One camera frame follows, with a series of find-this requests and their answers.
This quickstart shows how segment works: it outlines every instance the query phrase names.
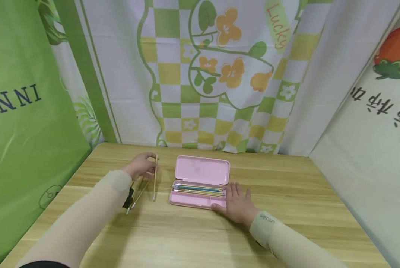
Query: green backdrop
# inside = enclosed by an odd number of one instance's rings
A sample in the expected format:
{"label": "green backdrop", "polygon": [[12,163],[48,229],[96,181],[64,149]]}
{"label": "green backdrop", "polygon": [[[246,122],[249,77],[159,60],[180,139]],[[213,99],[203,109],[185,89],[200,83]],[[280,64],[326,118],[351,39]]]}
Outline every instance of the green backdrop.
{"label": "green backdrop", "polygon": [[0,0],[0,262],[86,158],[34,0]]}

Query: hand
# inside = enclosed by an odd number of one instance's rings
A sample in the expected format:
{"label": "hand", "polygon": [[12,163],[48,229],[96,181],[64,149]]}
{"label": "hand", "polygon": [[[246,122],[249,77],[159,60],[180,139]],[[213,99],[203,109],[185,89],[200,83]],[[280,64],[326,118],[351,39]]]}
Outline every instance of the hand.
{"label": "hand", "polygon": [[226,208],[212,204],[212,210],[235,223],[242,223],[247,228],[251,227],[255,216],[260,212],[251,201],[251,190],[247,189],[246,195],[243,196],[243,189],[238,182],[232,182],[226,187]]}
{"label": "hand", "polygon": [[121,167],[120,169],[128,173],[131,176],[132,180],[136,180],[139,176],[153,179],[154,176],[147,173],[155,173],[155,161],[149,161],[148,158],[150,157],[156,158],[157,156],[155,155],[155,153],[151,152],[141,153],[133,158],[133,160],[129,164]]}

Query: beige arm sleeve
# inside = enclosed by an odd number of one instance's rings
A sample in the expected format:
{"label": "beige arm sleeve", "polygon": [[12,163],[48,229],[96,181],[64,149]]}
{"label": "beige arm sleeve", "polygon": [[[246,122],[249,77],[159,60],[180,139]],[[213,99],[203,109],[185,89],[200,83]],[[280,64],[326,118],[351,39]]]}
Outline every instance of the beige arm sleeve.
{"label": "beige arm sleeve", "polygon": [[267,212],[262,211],[256,215],[249,231],[254,239],[281,260],[285,267],[346,267],[340,260]]}
{"label": "beige arm sleeve", "polygon": [[42,260],[79,267],[92,242],[124,205],[130,186],[129,174],[110,171],[56,220],[16,267]]}

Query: table surface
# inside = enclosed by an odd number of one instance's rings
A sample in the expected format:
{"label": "table surface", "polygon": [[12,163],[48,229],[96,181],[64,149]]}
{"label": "table surface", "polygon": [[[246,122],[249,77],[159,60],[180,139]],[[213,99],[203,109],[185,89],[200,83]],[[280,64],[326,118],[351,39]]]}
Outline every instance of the table surface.
{"label": "table surface", "polygon": [[100,144],[42,213],[1,268],[13,268],[56,219],[109,170],[138,153],[158,152],[157,201],[149,191],[128,216],[111,220],[87,251],[82,267],[284,267],[249,233],[213,211],[169,203],[181,154],[228,160],[230,181],[252,191],[254,204],[326,249],[349,267],[389,267],[307,157]]}

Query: white flower print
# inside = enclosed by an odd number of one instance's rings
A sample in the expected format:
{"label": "white flower print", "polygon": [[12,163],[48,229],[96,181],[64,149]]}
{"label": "white flower print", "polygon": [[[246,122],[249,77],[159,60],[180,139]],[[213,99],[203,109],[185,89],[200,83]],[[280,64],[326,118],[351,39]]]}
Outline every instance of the white flower print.
{"label": "white flower print", "polygon": [[192,45],[184,45],[184,58],[192,59],[196,54],[196,50]]}
{"label": "white flower print", "polygon": [[152,94],[151,94],[152,99],[154,99],[155,96],[157,96],[157,95],[158,95],[158,92],[157,92],[157,91],[152,91]]}
{"label": "white flower print", "polygon": [[292,85],[292,86],[282,86],[282,92],[280,93],[280,95],[282,96],[282,97],[285,97],[285,99],[286,100],[290,100],[290,98],[295,94],[295,93],[297,93],[296,91],[295,91],[295,85]]}
{"label": "white flower print", "polygon": [[261,146],[260,152],[262,153],[269,153],[271,150],[273,150],[272,146]]}
{"label": "white flower print", "polygon": [[192,119],[190,121],[184,121],[184,129],[192,130],[195,126],[197,126],[197,124],[194,123],[194,120]]}
{"label": "white flower print", "polygon": [[222,142],[220,142],[219,144],[218,144],[218,146],[216,147],[216,150],[220,150],[220,149],[222,149],[223,148],[223,144],[222,144]]}

